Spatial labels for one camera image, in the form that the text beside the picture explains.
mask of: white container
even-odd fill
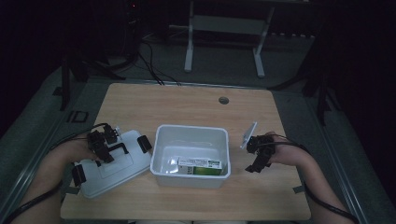
[[[221,161],[221,174],[178,174],[177,160],[180,157]],[[211,127],[161,125],[156,134],[150,171],[161,186],[220,188],[231,174],[227,131]]]

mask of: white lid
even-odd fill
[[[253,132],[254,132],[254,129],[256,128],[256,126],[257,126],[257,121],[254,121],[251,124],[250,128],[247,129],[247,131],[245,132],[243,139],[242,139],[241,149],[245,149],[245,147],[247,146],[248,140],[250,140],[251,135],[253,135]]]

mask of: table top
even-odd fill
[[[220,97],[229,100],[227,105]],[[67,194],[63,218],[173,220],[305,220],[310,210],[293,166],[272,164],[260,174],[245,171],[255,156],[240,149],[253,121],[253,135],[284,134],[273,95],[265,90],[135,84],[110,85],[96,123],[138,130],[154,146],[162,124],[219,127],[227,130],[231,175],[219,189],[159,186],[142,175],[95,199]]]

